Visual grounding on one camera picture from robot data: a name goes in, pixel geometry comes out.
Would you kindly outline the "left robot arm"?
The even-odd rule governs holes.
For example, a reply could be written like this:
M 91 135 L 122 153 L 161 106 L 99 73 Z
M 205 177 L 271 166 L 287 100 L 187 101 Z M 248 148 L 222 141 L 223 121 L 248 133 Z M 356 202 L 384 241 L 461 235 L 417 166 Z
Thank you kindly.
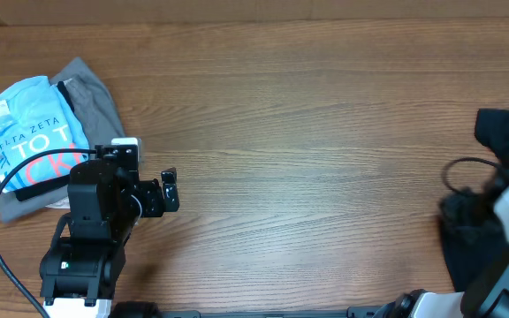
M 40 264 L 43 308 L 50 317 L 107 317 L 134 225 L 179 209 L 177 172 L 142 180 L 138 146 L 98 145 L 71 169 L 67 192 L 70 211 Z

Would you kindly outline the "black t-shirt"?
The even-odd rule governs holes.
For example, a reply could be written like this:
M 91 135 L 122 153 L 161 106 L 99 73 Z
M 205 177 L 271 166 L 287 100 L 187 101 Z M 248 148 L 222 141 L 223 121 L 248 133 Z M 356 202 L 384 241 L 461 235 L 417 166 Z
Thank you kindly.
M 505 226 L 494 213 L 494 205 L 509 186 L 509 110 L 478 110 L 474 136 L 498 159 L 490 164 L 495 174 L 482 191 L 451 185 L 448 172 L 459 160 L 442 170 L 442 181 L 452 192 L 439 202 L 439 231 L 444 261 L 457 292 L 465 291 L 507 247 Z

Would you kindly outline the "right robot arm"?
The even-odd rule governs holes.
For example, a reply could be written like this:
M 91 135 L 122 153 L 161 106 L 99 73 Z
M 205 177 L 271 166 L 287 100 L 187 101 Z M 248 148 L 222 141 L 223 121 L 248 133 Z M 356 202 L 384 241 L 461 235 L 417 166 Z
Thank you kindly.
M 381 307 L 378 317 L 509 317 L 509 157 L 491 163 L 481 192 L 456 188 L 440 202 L 440 234 L 453 293 L 415 290 Z

